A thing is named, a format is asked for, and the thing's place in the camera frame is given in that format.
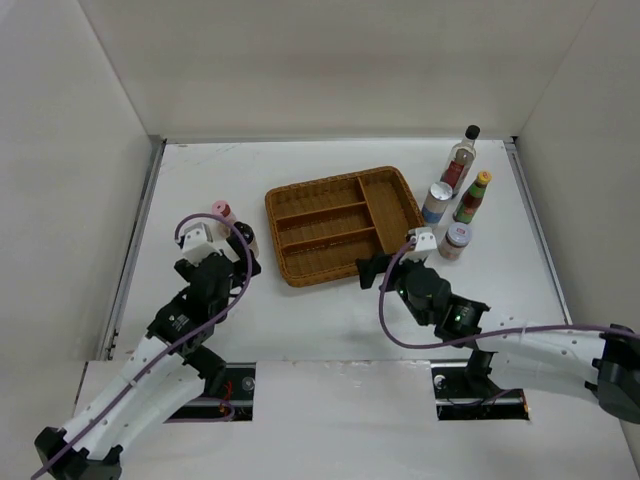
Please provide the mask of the pink-cap spice bottle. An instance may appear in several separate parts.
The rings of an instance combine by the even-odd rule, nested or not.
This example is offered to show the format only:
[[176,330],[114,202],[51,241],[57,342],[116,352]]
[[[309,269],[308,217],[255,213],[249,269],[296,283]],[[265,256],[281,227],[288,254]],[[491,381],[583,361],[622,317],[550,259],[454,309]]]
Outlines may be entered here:
[[[234,225],[237,221],[230,205],[224,200],[218,200],[213,203],[211,206],[211,213],[223,218],[230,225]],[[225,223],[217,222],[216,229],[223,238],[227,238],[231,234],[230,228]]]

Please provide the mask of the black-cap spice bottle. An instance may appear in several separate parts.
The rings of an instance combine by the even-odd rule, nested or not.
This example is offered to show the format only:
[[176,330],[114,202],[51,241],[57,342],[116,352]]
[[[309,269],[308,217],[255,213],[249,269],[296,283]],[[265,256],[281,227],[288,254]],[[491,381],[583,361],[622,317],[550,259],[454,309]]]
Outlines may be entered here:
[[247,243],[249,249],[253,253],[255,258],[259,256],[259,247],[257,243],[257,238],[252,227],[244,222],[237,221],[234,223],[234,227],[242,234],[245,242]]

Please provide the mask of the tall clear black-cap bottle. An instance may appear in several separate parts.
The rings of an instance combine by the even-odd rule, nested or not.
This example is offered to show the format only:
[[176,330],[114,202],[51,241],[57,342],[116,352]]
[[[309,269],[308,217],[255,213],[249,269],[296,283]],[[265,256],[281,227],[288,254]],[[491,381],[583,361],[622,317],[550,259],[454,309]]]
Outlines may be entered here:
[[459,193],[469,169],[476,159],[475,141],[480,132],[479,126],[469,125],[462,140],[455,144],[450,151],[440,180],[452,188],[453,197]]

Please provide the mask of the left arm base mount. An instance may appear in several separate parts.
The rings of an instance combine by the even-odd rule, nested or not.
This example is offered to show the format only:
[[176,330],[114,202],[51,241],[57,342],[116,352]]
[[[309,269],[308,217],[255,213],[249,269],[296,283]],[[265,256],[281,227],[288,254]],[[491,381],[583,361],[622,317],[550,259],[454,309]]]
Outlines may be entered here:
[[228,364],[220,380],[208,380],[204,393],[178,409],[166,423],[251,421],[256,372],[255,363]]

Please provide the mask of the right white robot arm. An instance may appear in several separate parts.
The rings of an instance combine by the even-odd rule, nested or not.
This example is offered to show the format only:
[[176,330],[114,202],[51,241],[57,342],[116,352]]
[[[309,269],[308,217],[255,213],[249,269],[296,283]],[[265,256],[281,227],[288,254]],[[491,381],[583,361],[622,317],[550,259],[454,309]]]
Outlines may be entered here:
[[396,292],[420,326],[436,338],[429,349],[467,348],[464,384],[483,396],[494,389],[535,389],[583,399],[611,416],[639,421],[639,335],[618,324],[541,325],[500,314],[453,293],[421,261],[376,254],[356,262],[360,286],[376,276],[380,293]]

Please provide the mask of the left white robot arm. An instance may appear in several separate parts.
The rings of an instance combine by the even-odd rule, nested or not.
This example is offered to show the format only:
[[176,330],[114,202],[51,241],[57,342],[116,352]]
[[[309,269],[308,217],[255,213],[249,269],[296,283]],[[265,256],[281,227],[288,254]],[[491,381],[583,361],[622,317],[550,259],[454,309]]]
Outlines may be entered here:
[[63,426],[38,434],[34,445],[43,465],[35,478],[117,479],[122,456],[137,437],[187,402],[223,390],[227,364],[205,343],[260,268],[238,229],[224,247],[195,233],[179,244],[183,257],[174,268],[186,286],[158,310],[96,398]]

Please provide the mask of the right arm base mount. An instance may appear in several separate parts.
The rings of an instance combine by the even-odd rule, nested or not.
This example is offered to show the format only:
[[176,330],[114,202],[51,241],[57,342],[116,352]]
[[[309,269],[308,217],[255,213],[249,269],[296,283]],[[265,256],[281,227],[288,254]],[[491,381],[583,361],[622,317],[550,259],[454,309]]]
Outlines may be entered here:
[[473,378],[466,361],[432,362],[430,367],[440,421],[529,420],[522,390],[502,390],[482,376]]

